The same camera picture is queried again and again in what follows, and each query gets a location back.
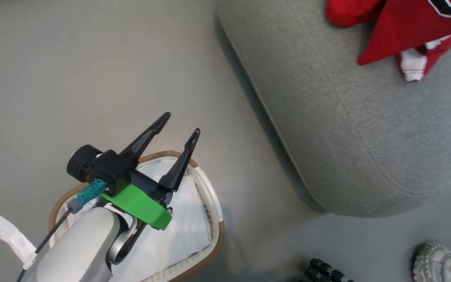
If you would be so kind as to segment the grey sneaker shoe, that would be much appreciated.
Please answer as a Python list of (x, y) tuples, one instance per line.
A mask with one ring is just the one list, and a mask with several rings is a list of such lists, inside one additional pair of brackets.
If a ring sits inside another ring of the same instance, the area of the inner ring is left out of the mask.
[(451, 282), (451, 250), (436, 242), (424, 244), (415, 257), (414, 282)]

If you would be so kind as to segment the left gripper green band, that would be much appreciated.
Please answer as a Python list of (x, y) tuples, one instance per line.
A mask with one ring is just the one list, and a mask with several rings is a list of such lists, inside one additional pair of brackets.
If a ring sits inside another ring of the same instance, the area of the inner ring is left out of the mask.
[[(149, 143), (161, 132), (170, 117), (170, 112), (162, 114), (119, 155), (133, 163), (138, 162)], [(193, 131), (184, 145), (182, 154), (158, 183), (148, 175), (134, 170), (130, 172), (131, 182), (117, 192), (116, 196), (112, 197), (105, 192), (102, 197), (124, 213), (134, 216), (152, 228), (165, 230), (172, 220), (170, 202), (173, 191), (177, 191), (180, 187), (200, 134), (200, 128)]]

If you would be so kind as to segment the white laundry basket brown rim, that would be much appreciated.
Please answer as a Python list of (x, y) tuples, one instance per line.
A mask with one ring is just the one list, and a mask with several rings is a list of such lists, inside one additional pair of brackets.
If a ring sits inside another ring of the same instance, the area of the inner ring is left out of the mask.
[[(159, 181), (181, 153), (163, 151), (139, 159), (138, 171)], [(69, 191), (55, 205), (50, 230), (66, 211), (66, 205), (85, 183)], [(68, 232), (93, 207), (88, 202), (77, 214), (68, 216), (40, 253), (11, 222), (0, 216), (0, 240), (7, 243), (23, 263), (34, 269), (55, 242)], [(213, 186), (193, 160), (187, 167), (177, 192), (170, 202), (173, 217), (165, 230), (145, 227), (127, 257), (112, 266), (109, 282), (181, 282), (200, 270), (220, 252), (224, 240), (224, 220)]]

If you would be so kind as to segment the grey fabric sofa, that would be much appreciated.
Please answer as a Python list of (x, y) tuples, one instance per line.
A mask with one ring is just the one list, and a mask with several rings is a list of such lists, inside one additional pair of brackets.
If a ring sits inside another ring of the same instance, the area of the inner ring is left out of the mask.
[(357, 64), (372, 25), (326, 0), (219, 0), (218, 21), (311, 196), (386, 217), (451, 192), (451, 51), (406, 82), (394, 58)]

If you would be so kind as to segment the black knobbed object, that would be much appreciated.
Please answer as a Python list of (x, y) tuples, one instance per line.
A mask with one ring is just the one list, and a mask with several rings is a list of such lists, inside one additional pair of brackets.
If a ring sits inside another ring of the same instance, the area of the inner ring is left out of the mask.
[(312, 258), (304, 274), (310, 282), (354, 282), (342, 272), (318, 258)]

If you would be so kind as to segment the red jersey with white trim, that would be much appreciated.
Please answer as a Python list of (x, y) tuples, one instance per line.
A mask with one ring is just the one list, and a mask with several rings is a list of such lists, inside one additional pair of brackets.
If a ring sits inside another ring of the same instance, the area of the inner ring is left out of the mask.
[(421, 81), (451, 50), (451, 0), (327, 0), (326, 16), (340, 27), (373, 22), (359, 65), (396, 57), (406, 81)]

